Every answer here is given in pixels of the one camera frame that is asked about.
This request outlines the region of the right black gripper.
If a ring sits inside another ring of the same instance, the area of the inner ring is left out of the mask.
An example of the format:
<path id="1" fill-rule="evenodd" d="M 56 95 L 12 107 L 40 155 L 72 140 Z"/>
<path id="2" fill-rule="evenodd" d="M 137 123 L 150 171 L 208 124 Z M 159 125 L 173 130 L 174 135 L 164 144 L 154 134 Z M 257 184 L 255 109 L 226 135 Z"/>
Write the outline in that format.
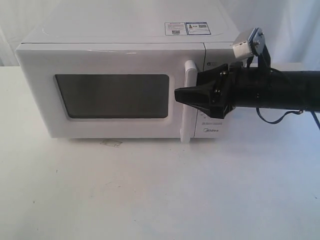
<path id="1" fill-rule="evenodd" d="M 175 89 L 175 100 L 200 110 L 211 118 L 225 118 L 234 109 L 232 90 L 241 69 L 241 63 L 224 63 L 198 72 L 196 86 Z M 212 81 L 213 87 L 204 85 Z"/>

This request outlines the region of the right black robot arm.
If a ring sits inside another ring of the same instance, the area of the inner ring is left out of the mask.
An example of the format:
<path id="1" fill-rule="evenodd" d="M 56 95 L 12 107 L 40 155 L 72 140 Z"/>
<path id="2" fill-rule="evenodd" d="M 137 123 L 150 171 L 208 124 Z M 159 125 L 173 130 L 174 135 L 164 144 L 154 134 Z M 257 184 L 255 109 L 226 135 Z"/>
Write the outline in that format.
<path id="1" fill-rule="evenodd" d="M 319 112 L 320 73 L 223 64 L 199 72 L 196 86 L 177 88 L 174 96 L 214 119 L 235 107 Z"/>

